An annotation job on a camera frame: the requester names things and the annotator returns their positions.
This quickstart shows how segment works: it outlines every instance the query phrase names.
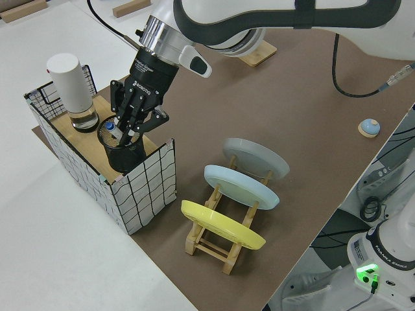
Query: white cylindrical container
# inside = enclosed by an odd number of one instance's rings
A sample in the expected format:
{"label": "white cylindrical container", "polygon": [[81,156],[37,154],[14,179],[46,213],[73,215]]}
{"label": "white cylindrical container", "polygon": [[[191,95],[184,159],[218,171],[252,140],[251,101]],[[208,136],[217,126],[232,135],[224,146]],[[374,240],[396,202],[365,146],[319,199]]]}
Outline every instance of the white cylindrical container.
{"label": "white cylindrical container", "polygon": [[80,132],[95,130],[99,124],[99,117],[93,106],[79,59],[69,53],[56,54],[48,59],[46,67],[73,127]]}

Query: light blue plate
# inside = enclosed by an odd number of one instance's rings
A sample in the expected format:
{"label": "light blue plate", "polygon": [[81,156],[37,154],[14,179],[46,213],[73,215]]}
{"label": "light blue plate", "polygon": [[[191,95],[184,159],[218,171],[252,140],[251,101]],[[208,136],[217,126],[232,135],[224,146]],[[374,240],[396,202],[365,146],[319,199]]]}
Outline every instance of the light blue plate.
{"label": "light blue plate", "polygon": [[229,160],[236,156],[238,170],[257,178],[265,178],[271,170],[271,179],[281,179],[290,171],[290,166],[282,157],[267,147],[246,139],[226,139],[223,153]]}
{"label": "light blue plate", "polygon": [[259,203],[258,209],[273,209],[278,203],[278,196],[259,181],[230,168],[217,165],[205,167],[205,179],[223,195],[247,206]]}

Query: cable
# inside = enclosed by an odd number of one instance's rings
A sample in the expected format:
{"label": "cable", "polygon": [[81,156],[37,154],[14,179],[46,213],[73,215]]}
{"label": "cable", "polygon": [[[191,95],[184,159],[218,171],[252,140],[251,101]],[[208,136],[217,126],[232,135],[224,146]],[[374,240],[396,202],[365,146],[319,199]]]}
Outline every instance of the cable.
{"label": "cable", "polygon": [[91,13],[101,22],[101,24],[103,24],[106,28],[110,29],[114,34],[120,36],[120,37],[124,37],[124,34],[122,34],[121,32],[119,32],[118,30],[115,30],[114,28],[112,28],[111,26],[109,26],[109,24],[107,24],[97,13],[96,11],[93,9],[92,4],[91,4],[91,0],[86,0],[86,3],[88,4],[89,9],[91,10]]}
{"label": "cable", "polygon": [[351,311],[353,309],[356,309],[358,306],[363,305],[364,303],[367,303],[375,294],[377,287],[379,286],[379,281],[378,281],[379,276],[377,274],[374,275],[373,277],[373,281],[372,281],[372,289],[370,290],[370,295],[369,297],[367,297],[364,301],[361,301],[360,303],[358,303],[357,305],[348,308],[346,311]]}
{"label": "cable", "polygon": [[329,238],[330,240],[335,241],[335,242],[340,243],[340,244],[345,244],[345,242],[340,241],[340,240],[337,240],[337,239],[335,239],[335,238],[332,238],[332,237],[331,237],[331,236],[329,236],[329,235],[327,235],[327,236],[326,236],[326,238]]}
{"label": "cable", "polygon": [[123,34],[122,32],[119,32],[118,30],[114,29],[113,27],[109,26],[109,24],[107,24],[97,13],[96,11],[93,9],[92,4],[91,4],[91,0],[86,0],[86,3],[88,4],[89,10],[91,11],[91,13],[100,21],[101,24],[103,24],[106,28],[110,29],[114,34],[122,37],[122,39],[124,39],[125,41],[127,41],[129,44],[131,44],[133,47],[135,47],[137,50],[140,49],[141,47],[137,44],[137,42],[135,42],[132,38],[130,38],[129,36],[127,36],[126,34]]}
{"label": "cable", "polygon": [[347,244],[339,244],[339,245],[335,245],[335,246],[314,246],[314,245],[310,245],[310,248],[316,248],[316,249],[330,249],[330,248],[340,248],[342,246],[346,246]]}
{"label": "cable", "polygon": [[366,232],[368,229],[354,229],[354,230],[345,230],[345,231],[339,231],[339,232],[334,232],[334,233],[325,233],[323,235],[318,235],[317,238],[325,238],[327,236],[332,236],[332,235],[344,235],[346,233],[361,233],[361,232]]}
{"label": "cable", "polygon": [[415,170],[413,170],[403,181],[401,181],[395,188],[393,188],[391,191],[388,192],[388,194],[382,199],[382,202],[385,202],[387,199],[389,199],[389,197],[395,192],[396,189],[398,189],[404,182],[406,182],[406,180],[408,180],[408,178],[411,177],[411,175],[413,175],[413,173],[415,173]]}
{"label": "cable", "polygon": [[390,152],[394,151],[396,148],[402,146],[403,144],[406,144],[407,142],[409,142],[410,140],[412,140],[413,138],[415,138],[415,136],[409,137],[406,141],[404,141],[403,143],[400,143],[399,145],[393,147],[391,150],[389,150],[388,152],[384,153],[381,157],[378,157],[376,159],[376,161],[373,161],[372,164],[375,164],[376,162],[378,162],[380,159],[382,159],[385,155],[389,154]]}
{"label": "cable", "polygon": [[372,293],[370,293],[370,296],[369,297],[367,297],[364,301],[361,301],[360,303],[358,303],[357,305],[355,305],[355,306],[353,306],[353,307],[351,307],[351,308],[348,308],[346,311],[350,311],[350,310],[353,310],[353,309],[356,309],[358,306],[361,306],[361,305],[363,305],[364,303],[367,303],[372,297],[373,297],[374,295],[372,294]]}
{"label": "cable", "polygon": [[392,136],[400,135],[400,134],[405,134],[405,133],[408,133],[408,132],[413,131],[413,130],[415,130],[415,127],[410,128],[410,129],[408,129],[406,131],[402,131],[402,132],[398,132],[398,133],[393,133]]}
{"label": "cable", "polygon": [[370,196],[369,198],[365,199],[359,214],[361,219],[365,222],[374,222],[380,217],[381,212],[381,200],[376,196]]}
{"label": "cable", "polygon": [[415,136],[408,136],[406,138],[394,139],[393,141],[388,141],[388,143],[390,143],[390,142],[396,142],[396,141],[406,141],[407,139],[410,139],[410,138],[415,138]]}
{"label": "cable", "polygon": [[338,51],[338,40],[339,40],[339,38],[340,38],[340,35],[336,34],[335,44],[334,44],[334,47],[333,47],[333,63],[331,65],[331,76],[333,78],[333,84],[334,84],[335,88],[337,89],[337,91],[339,91],[343,95],[353,97],[353,98],[363,98],[363,97],[373,96],[375,94],[378,94],[378,93],[384,91],[385,89],[387,89],[390,86],[394,86],[399,81],[405,79],[408,75],[410,75],[415,70],[415,62],[414,62],[414,63],[406,65],[403,68],[401,68],[400,70],[396,71],[392,76],[389,77],[389,79],[384,84],[382,84],[378,89],[376,89],[375,91],[373,91],[371,93],[361,94],[361,95],[347,93],[347,92],[343,91],[342,88],[337,84],[337,78],[336,78],[336,64],[337,64],[337,51]]}
{"label": "cable", "polygon": [[380,92],[379,89],[377,89],[377,90],[375,90],[371,93],[367,93],[367,94],[361,94],[361,95],[351,94],[351,93],[347,93],[347,92],[343,91],[342,88],[337,84],[336,64],[337,64],[337,50],[338,50],[338,39],[339,38],[340,38],[340,35],[336,34],[335,44],[334,44],[334,48],[333,48],[333,63],[331,65],[331,76],[333,78],[333,84],[334,84],[336,90],[339,91],[340,93],[342,93],[343,95],[346,95],[348,97],[353,97],[353,98],[370,97],[370,96],[373,96],[375,94],[378,94]]}

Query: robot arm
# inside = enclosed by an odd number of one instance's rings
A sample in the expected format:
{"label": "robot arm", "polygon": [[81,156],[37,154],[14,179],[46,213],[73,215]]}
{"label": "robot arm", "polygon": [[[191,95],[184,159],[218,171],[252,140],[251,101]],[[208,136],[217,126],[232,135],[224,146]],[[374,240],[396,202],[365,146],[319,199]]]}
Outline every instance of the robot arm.
{"label": "robot arm", "polygon": [[[117,126],[124,132],[121,144],[142,135],[169,119],[162,110],[163,96],[179,66],[207,78],[212,69],[195,49],[201,43],[226,56],[244,56],[261,43],[265,28],[336,28],[354,41],[350,29],[367,29],[392,24],[381,31],[382,39],[355,41],[369,54],[389,58],[415,59],[413,29],[403,31],[399,21],[414,20],[411,0],[159,0],[144,31],[137,31],[142,48],[134,60],[125,84],[113,81],[112,110]],[[399,48],[398,39],[408,49]],[[382,47],[390,47],[383,52]],[[147,115],[152,118],[145,122]]]}

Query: blue knob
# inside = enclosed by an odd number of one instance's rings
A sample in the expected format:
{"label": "blue knob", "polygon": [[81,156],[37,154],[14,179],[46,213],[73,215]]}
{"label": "blue knob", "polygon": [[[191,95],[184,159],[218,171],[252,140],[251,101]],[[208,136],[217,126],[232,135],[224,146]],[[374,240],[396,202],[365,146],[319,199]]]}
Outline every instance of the blue knob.
{"label": "blue knob", "polygon": [[363,120],[358,126],[359,132],[365,137],[376,137],[381,130],[381,125],[373,119]]}

